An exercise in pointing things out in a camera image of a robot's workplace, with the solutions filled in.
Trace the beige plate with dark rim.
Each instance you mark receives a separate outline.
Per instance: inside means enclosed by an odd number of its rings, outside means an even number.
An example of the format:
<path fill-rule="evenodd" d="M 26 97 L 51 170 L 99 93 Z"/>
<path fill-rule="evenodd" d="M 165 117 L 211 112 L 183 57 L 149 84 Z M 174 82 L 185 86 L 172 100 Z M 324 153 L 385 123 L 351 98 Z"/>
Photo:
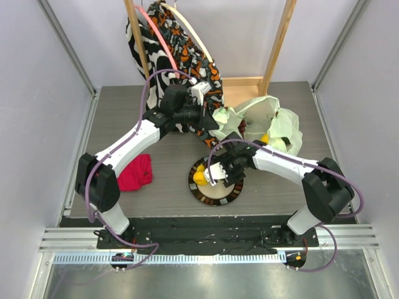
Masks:
<path fill-rule="evenodd" d="M 218 181 L 215 186 L 200 186 L 195 183 L 197 168 L 203 169 L 207 160 L 207 156 L 197 160 L 188 173 L 188 187 L 194 198 L 209 206 L 223 206 L 236 200 L 243 190 L 243 179 L 229 187 L 225 187 L 222 181 Z"/>

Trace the yellow fake pear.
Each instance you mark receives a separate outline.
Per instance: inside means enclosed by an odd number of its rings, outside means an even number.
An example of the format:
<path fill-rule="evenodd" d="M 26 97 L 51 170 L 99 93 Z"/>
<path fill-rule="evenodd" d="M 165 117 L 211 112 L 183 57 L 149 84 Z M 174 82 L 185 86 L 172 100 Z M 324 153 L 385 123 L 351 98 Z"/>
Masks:
<path fill-rule="evenodd" d="M 204 172 L 205 172 L 205 166 L 203 164 L 199 165 L 196 168 L 196 172 L 193 175 L 193 181 L 195 182 L 195 184 L 199 186 L 207 185 L 208 182 L 205 178 Z"/>

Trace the yellow fake lemon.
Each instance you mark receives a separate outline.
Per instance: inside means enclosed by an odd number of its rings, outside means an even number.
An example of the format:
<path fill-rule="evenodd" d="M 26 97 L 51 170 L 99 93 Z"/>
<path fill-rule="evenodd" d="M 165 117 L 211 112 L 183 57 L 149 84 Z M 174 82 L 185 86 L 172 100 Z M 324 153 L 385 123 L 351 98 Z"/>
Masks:
<path fill-rule="evenodd" d="M 268 136 L 268 134 L 264 134 L 262 137 L 261 137 L 261 139 L 260 139 L 260 141 L 262 141 L 263 143 L 265 143 L 265 144 L 269 144 L 269 136 Z"/>

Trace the pale green plastic bag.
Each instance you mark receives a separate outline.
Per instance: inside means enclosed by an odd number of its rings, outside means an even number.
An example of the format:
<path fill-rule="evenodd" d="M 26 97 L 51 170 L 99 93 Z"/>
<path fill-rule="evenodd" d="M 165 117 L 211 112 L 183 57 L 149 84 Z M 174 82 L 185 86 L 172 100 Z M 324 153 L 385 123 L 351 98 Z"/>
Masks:
<path fill-rule="evenodd" d="M 256 97 L 236 107 L 219 108 L 213 112 L 219 129 L 211 130 L 210 135 L 221 141 L 231 133 L 242 139 L 260 140 L 269 136 L 269 145 L 291 155 L 298 155 L 302 148 L 302 132 L 299 130 L 299 117 L 293 111 L 282 108 L 279 99 L 270 95 Z M 243 134 L 238 130 L 240 122 L 246 122 Z"/>

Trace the dark red fake grapes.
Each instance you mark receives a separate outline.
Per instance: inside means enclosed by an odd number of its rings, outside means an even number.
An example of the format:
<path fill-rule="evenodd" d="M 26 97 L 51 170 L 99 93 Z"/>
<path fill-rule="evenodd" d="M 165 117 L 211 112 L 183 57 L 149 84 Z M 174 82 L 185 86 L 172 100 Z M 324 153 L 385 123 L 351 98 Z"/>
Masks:
<path fill-rule="evenodd" d="M 242 120 L 238 126 L 238 130 L 241 134 L 243 134 L 245 132 L 245 129 L 246 129 L 246 122 Z"/>

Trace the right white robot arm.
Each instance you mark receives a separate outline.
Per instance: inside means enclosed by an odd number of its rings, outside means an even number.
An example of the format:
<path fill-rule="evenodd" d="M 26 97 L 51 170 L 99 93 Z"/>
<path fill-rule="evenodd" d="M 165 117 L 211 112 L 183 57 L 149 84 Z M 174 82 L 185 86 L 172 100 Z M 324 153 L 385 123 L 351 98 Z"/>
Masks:
<path fill-rule="evenodd" d="M 285 244 L 295 246 L 313 226 L 329 224 L 336 219 L 351 218 L 342 214 L 355 197 L 350 181 L 331 158 L 322 161 L 302 159 L 278 151 L 265 142 L 245 141 L 231 133 L 221 142 L 226 152 L 214 162 L 219 162 L 226 176 L 226 185 L 245 177 L 245 169 L 252 168 L 274 173 L 299 185 L 306 204 L 284 224 L 281 237 Z"/>

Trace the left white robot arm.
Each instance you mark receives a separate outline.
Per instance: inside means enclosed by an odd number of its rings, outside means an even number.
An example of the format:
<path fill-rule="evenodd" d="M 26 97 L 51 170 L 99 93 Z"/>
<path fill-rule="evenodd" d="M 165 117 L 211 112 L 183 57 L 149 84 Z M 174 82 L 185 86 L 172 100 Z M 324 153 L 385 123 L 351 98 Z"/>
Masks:
<path fill-rule="evenodd" d="M 161 103 L 146 111 L 137 124 L 107 149 L 91 155 L 83 154 L 78 163 L 75 191 L 112 231 L 111 241 L 121 249 L 133 240 L 130 222 L 118 203 L 120 189 L 117 178 L 128 164 L 149 146 L 160 141 L 177 124 L 197 130 L 215 130 L 204 96 L 211 90 L 208 82 L 191 88 L 172 84 L 166 88 Z"/>

